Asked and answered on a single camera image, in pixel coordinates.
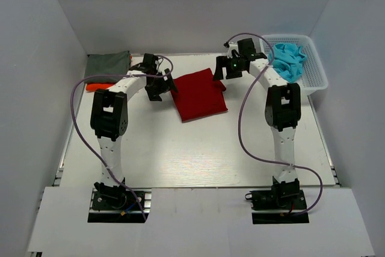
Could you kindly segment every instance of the gray cloth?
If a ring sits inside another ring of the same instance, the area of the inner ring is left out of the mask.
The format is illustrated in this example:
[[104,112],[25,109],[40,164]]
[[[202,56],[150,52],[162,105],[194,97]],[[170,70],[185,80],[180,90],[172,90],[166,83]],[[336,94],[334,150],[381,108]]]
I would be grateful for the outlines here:
[[[90,54],[85,68],[84,76],[91,75],[125,75],[131,63],[130,52],[123,51],[118,54]],[[94,83],[117,83],[121,78],[104,77],[92,78],[87,84]]]

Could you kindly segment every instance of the orange cloth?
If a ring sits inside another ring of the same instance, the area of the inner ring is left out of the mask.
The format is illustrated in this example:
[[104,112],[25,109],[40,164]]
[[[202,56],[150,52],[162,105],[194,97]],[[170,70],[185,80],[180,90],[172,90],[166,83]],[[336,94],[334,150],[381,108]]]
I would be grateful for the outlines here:
[[112,87],[114,84],[87,84],[85,87],[86,91],[96,91],[99,88],[102,88],[104,90],[108,89],[109,87]]

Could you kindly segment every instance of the cable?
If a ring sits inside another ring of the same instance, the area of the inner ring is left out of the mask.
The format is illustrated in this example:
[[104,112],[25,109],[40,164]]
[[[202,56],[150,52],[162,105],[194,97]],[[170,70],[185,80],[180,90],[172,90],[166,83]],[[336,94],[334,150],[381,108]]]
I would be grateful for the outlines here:
[[164,58],[159,57],[159,59],[158,59],[159,64],[158,64],[158,67],[156,68],[156,70],[159,70],[159,68],[161,67],[161,64],[163,63],[163,61],[164,61]]
[[243,151],[248,155],[250,156],[251,158],[253,159],[256,159],[257,161],[260,161],[260,162],[263,162],[263,163],[268,163],[268,164],[277,164],[277,165],[284,165],[284,166],[293,166],[294,168],[296,169],[301,169],[301,170],[307,170],[307,171],[310,171],[312,172],[314,175],[316,175],[316,177],[318,178],[318,181],[319,181],[319,194],[318,194],[318,197],[317,199],[315,200],[315,202],[310,206],[308,207],[307,209],[305,209],[304,211],[301,211],[301,212],[298,212],[298,213],[294,213],[293,215],[301,215],[301,214],[305,214],[307,212],[309,212],[311,209],[313,209],[319,202],[319,200],[321,199],[321,196],[322,196],[322,192],[323,192],[323,182],[322,182],[322,179],[321,179],[321,176],[316,172],[314,171],[313,169],[311,168],[308,168],[308,167],[304,167],[304,166],[298,166],[298,165],[292,165],[290,163],[286,163],[286,162],[280,162],[280,161],[271,161],[271,160],[268,160],[268,159],[263,159],[263,158],[259,158],[258,156],[254,156],[252,153],[250,153],[245,145],[243,144],[243,140],[242,140],[242,134],[241,134],[241,123],[242,123],[242,115],[243,115],[243,110],[245,108],[245,104],[246,104],[246,100],[249,96],[249,94],[251,93],[253,87],[255,86],[255,84],[258,82],[258,80],[260,79],[260,77],[266,72],[267,68],[269,68],[269,66],[272,65],[273,63],[273,60],[274,60],[274,57],[275,57],[275,54],[274,54],[274,50],[273,50],[273,47],[271,46],[271,44],[262,36],[259,36],[258,34],[253,34],[253,33],[238,33],[238,34],[235,34],[234,36],[232,36],[226,43],[228,43],[229,41],[231,41],[233,38],[237,37],[237,36],[241,36],[241,35],[248,35],[248,36],[255,36],[255,37],[258,37],[259,39],[262,39],[267,45],[268,47],[270,48],[271,50],[271,54],[272,54],[272,57],[271,57],[271,60],[269,61],[269,63],[261,70],[261,72],[258,74],[258,76],[255,78],[255,80],[253,81],[253,83],[251,84],[251,86],[248,88],[247,92],[246,92],[246,95],[245,95],[245,98],[243,99],[242,101],[242,105],[241,105],[241,109],[239,110],[239,116],[238,116],[238,140],[239,140],[239,143],[243,149]]
[[106,163],[106,161],[102,158],[102,156],[100,156],[92,147],[91,145],[85,140],[85,138],[83,137],[82,133],[80,132],[80,129],[79,129],[79,126],[78,126],[78,123],[76,121],[76,116],[75,116],[75,107],[74,107],[74,98],[75,98],[75,92],[76,92],[76,89],[79,87],[79,85],[81,85],[84,81],[88,81],[89,79],[93,79],[93,78],[100,78],[100,77],[116,77],[116,78],[130,78],[130,77],[142,77],[142,76],[145,76],[145,77],[148,77],[148,78],[164,78],[165,76],[168,76],[171,74],[171,72],[174,70],[174,64],[172,63],[172,61],[167,58],[167,57],[164,57],[162,55],[157,55],[157,57],[162,57],[164,59],[166,59],[170,65],[171,65],[171,70],[166,73],[165,75],[146,75],[146,74],[135,74],[135,75],[93,75],[93,76],[88,76],[86,78],[83,78],[82,80],[78,81],[74,87],[72,88],[72,91],[71,91],[71,97],[70,97],[70,110],[71,110],[71,118],[72,118],[72,122],[73,122],[73,127],[75,128],[75,131],[78,133],[78,136],[79,138],[82,140],[82,142],[85,144],[85,146],[87,146],[89,148],[89,150],[91,152],[93,152],[93,154],[102,162],[103,166],[105,166],[105,168],[107,169],[107,172],[109,173],[110,177],[119,185],[121,185],[122,187],[124,187],[125,189],[129,190],[132,195],[135,197],[135,200],[138,202],[138,205],[139,205],[139,209],[143,215],[143,218],[144,218],[144,221],[146,221],[146,215],[143,211],[143,207],[141,205],[141,203],[139,202],[138,200],[138,196],[135,194],[135,192],[133,191],[132,188],[128,187],[126,184],[122,183],[122,182],[119,182],[119,180],[115,177],[115,175],[113,174],[113,172],[108,168],[108,165]]
[[122,206],[120,206],[120,207],[118,207],[118,208],[113,207],[113,206],[111,206],[111,207],[114,208],[114,209],[116,209],[116,210],[118,210],[118,209],[123,208],[123,206],[126,204],[126,202],[127,202],[127,196],[125,195],[125,201],[123,202],[123,205],[122,205]]

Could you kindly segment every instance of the blue cloth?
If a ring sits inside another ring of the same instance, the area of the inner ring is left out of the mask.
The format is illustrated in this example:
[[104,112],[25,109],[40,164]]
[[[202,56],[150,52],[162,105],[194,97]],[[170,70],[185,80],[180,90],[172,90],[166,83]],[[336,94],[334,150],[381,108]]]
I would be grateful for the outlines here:
[[303,62],[307,60],[307,55],[302,53],[302,46],[278,43],[273,49],[276,56],[273,61],[274,70],[290,83],[297,81],[303,73]]

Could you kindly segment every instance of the white panel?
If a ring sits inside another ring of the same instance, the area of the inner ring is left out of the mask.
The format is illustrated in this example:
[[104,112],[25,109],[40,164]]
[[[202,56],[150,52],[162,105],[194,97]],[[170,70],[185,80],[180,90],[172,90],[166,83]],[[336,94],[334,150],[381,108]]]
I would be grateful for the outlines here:
[[57,0],[0,0],[0,255],[24,256],[85,52]]
[[[211,68],[215,54],[169,56],[173,77]],[[134,57],[139,63],[142,57]],[[228,112],[182,123],[170,93],[162,102],[150,102],[145,90],[128,103],[129,126],[122,139],[122,169],[126,184],[135,188],[156,187],[253,187],[270,186],[274,165],[247,156],[237,135],[239,108],[254,78],[224,80]],[[274,159],[273,135],[265,120],[266,91],[257,84],[244,110],[242,135],[253,154]],[[99,144],[90,127],[93,93],[84,93],[78,114],[81,132],[91,145]],[[334,185],[328,158],[312,108],[302,99],[302,115],[295,134],[295,163],[309,166],[325,185]],[[100,181],[100,161],[74,132],[69,144],[61,186],[89,186]],[[319,185],[314,174],[298,170],[302,185]]]
[[215,52],[232,34],[308,35],[327,0],[59,0],[85,50]]
[[[43,256],[373,255],[349,189],[329,188],[309,224],[252,225],[248,189],[154,189],[145,224],[87,223],[90,188],[47,188],[30,251]],[[317,188],[305,189],[307,202]]]
[[314,97],[318,117],[377,256],[385,256],[384,19],[385,0],[330,0],[312,33],[329,80]]

